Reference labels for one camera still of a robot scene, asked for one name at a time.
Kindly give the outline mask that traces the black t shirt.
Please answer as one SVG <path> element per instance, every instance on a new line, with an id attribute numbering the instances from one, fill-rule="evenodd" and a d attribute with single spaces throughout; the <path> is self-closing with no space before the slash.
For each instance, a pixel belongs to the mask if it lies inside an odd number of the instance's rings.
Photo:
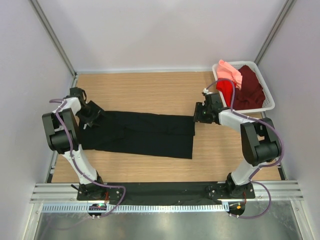
<path id="1" fill-rule="evenodd" d="M 191 159 L 191 116 L 105 111 L 92 127 L 79 122 L 84 150 Z"/>

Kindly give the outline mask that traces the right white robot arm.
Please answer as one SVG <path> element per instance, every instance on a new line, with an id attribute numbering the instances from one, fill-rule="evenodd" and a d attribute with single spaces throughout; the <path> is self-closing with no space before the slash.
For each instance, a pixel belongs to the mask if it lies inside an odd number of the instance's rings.
<path id="1" fill-rule="evenodd" d="M 204 102 L 195 104 L 193 120 L 230 127 L 240 133 L 244 160 L 225 181 L 226 194 L 239 198 L 259 169 L 281 155 L 279 137 L 270 118 L 253 118 L 224 107 L 218 93 L 205 90 L 202 95 Z"/>

